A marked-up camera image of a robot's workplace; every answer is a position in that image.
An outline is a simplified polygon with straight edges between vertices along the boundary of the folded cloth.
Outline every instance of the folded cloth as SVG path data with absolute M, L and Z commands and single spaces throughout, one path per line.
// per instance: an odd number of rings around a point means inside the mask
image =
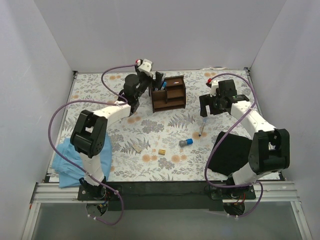
M 65 138 L 63 143 L 57 146 L 57 149 L 67 159 L 78 164 L 82 168 L 84 167 L 79 153 L 70 143 L 70 138 Z M 108 180 L 112 163 L 112 145 L 108 134 L 105 135 L 104 146 L 100 152 L 100 161 L 102 172 L 104 173 L 106 180 Z M 58 154 L 55 154 L 54 156 L 52 168 L 59 174 L 60 188 L 79 186 L 79 179 L 85 176 L 83 171 L 64 160 Z
M 220 132 L 214 146 L 224 135 L 225 132 Z M 208 168 L 226 176 L 238 171 L 249 160 L 251 143 L 252 141 L 245 136 L 229 133 L 213 154 Z

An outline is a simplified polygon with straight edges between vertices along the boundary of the small yellow block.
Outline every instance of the small yellow block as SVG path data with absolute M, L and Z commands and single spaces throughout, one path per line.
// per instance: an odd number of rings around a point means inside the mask
M 158 153 L 161 154 L 161 155 L 165 155 L 165 154 L 166 154 L 166 150 L 159 149 L 159 152 L 158 152 Z

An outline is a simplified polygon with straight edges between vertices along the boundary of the floral pattern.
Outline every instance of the floral pattern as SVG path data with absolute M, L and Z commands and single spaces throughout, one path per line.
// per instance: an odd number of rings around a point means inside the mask
M 105 83 L 120 92 L 125 77 L 132 72 L 109 73 Z M 218 134 L 227 131 L 236 119 L 227 113 L 210 115 L 201 137 L 199 130 L 203 122 L 200 116 L 199 96 L 207 94 L 205 85 L 208 78 L 220 73 L 233 73 L 247 78 L 243 70 L 196 70 L 166 71 L 166 76 L 184 75 L 186 85 L 186 108 L 153 113 L 148 91 L 139 99 L 137 112 L 108 127 L 112 143 L 112 167 L 108 181 L 202 181 L 207 159 Z M 234 79 L 238 94 L 245 94 L 252 101 L 250 88 L 233 76 L 221 76 L 219 80 Z M 79 74 L 72 90 L 71 101 L 96 100 L 113 103 L 117 97 L 101 83 L 101 74 Z M 67 108 L 59 142 L 71 136 L 79 113 L 86 109 L 94 111 L 104 108 L 103 104 L 75 103 Z M 246 130 L 238 125 L 233 134 L 249 137 Z M 193 144 L 181 148 L 180 140 L 193 139 Z M 137 153 L 132 145 L 142 149 Z M 159 155 L 159 149 L 165 155 Z M 49 166 L 50 182 L 58 182 L 57 173 Z M 225 180 L 226 176 L 208 170 L 210 180 Z M 280 179 L 278 173 L 271 173 L 263 179 Z

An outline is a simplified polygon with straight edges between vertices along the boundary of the blue cap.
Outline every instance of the blue cap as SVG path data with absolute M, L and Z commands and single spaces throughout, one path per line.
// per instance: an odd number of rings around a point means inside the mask
M 193 144 L 193 143 L 194 143 L 194 141 L 191 138 L 186 140 L 186 144 L 187 145 L 190 145 L 190 144 Z

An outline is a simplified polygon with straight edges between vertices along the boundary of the brown wooden box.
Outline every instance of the brown wooden box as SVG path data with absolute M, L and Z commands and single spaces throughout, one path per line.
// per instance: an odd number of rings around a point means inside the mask
M 164 79 L 166 87 L 162 91 L 149 88 L 153 112 L 186 108 L 186 85 L 184 76 L 171 76 Z

